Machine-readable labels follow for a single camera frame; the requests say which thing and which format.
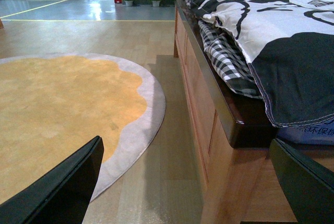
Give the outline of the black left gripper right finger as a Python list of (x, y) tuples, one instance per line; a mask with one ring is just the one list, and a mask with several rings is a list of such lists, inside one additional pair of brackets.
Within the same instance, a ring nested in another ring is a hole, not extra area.
[(333, 172), (277, 138), (269, 153), (298, 223), (333, 223)]

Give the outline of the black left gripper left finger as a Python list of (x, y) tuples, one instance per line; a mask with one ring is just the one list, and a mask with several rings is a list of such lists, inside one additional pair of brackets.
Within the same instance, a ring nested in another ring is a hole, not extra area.
[(96, 136), (30, 186), (1, 204), (1, 223), (82, 223), (104, 153)]

